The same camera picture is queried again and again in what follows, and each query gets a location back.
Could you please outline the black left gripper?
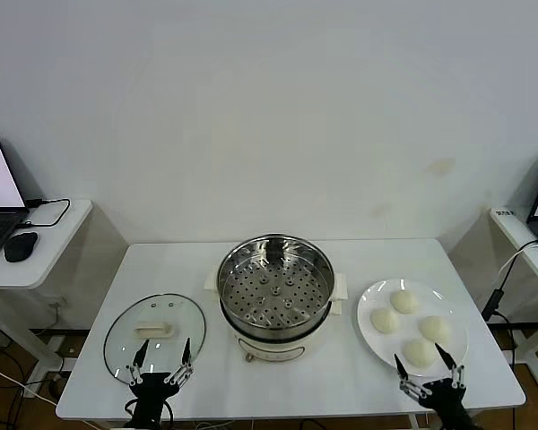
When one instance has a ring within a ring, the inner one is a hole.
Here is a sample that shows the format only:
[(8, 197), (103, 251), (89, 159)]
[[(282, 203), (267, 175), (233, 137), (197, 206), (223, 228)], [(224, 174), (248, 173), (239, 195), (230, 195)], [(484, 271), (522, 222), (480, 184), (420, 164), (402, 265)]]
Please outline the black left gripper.
[(133, 362), (126, 368), (130, 373), (129, 388), (134, 398), (125, 404), (125, 412), (130, 419), (125, 428), (131, 429), (161, 429), (161, 415), (164, 409), (168, 412), (169, 429), (173, 427), (174, 413), (168, 403), (170, 397), (179, 392), (179, 385), (184, 385), (193, 374), (191, 339), (187, 338), (181, 357), (180, 366), (170, 373), (144, 373), (145, 360), (149, 339), (135, 352)]

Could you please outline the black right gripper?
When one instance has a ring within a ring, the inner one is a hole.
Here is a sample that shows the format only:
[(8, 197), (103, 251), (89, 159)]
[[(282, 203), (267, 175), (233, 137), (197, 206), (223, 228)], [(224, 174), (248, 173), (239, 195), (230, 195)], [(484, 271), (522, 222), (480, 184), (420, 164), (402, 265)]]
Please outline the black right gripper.
[(464, 365), (457, 365), (438, 343), (435, 347), (450, 376), (421, 386), (410, 379), (400, 358), (394, 354), (400, 379), (399, 389), (412, 400), (418, 400), (422, 407), (434, 410), (441, 421), (441, 429), (474, 429), (474, 423), (462, 404), (465, 394)]

